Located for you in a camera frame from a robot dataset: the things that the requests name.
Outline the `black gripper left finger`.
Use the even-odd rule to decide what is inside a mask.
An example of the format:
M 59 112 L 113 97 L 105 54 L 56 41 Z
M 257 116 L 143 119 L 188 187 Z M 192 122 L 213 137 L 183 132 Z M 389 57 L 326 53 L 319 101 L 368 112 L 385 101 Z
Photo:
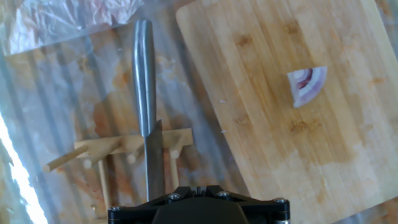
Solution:
M 168 204 L 194 197 L 198 187 L 177 187 L 172 193 L 136 207 L 118 205 L 108 210 L 108 224 L 152 223 L 156 213 Z

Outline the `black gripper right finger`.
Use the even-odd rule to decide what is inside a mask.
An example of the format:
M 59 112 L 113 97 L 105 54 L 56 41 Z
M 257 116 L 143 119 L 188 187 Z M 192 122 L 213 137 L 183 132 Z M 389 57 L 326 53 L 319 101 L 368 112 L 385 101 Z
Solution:
M 290 223 L 290 202 L 285 198 L 258 200 L 229 192 L 219 185 L 199 188 L 204 212 L 228 223 Z

